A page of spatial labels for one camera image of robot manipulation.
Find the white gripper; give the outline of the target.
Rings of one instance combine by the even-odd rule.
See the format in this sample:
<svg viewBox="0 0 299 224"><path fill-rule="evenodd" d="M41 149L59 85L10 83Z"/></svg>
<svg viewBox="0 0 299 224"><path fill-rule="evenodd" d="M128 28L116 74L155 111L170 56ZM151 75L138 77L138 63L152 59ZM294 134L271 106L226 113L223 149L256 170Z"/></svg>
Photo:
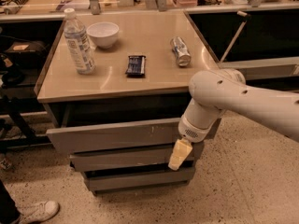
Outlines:
<svg viewBox="0 0 299 224"><path fill-rule="evenodd" d="M192 151L192 143L203 141L215 120L210 116L187 116L183 114L178 124L178 132L183 137L173 147L168 167L177 171Z"/></svg>

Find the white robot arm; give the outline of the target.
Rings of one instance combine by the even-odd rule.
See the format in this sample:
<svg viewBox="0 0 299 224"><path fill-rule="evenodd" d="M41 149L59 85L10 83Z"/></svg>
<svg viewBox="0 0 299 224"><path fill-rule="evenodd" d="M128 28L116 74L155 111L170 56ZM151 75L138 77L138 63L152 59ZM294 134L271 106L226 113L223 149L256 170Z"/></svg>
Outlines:
<svg viewBox="0 0 299 224"><path fill-rule="evenodd" d="M192 76L192 97L179 124L168 167L174 171L186 160L192 145L205 140L213 124L227 110L254 120L299 141L299 94L248 86L234 69L204 70Z"/></svg>

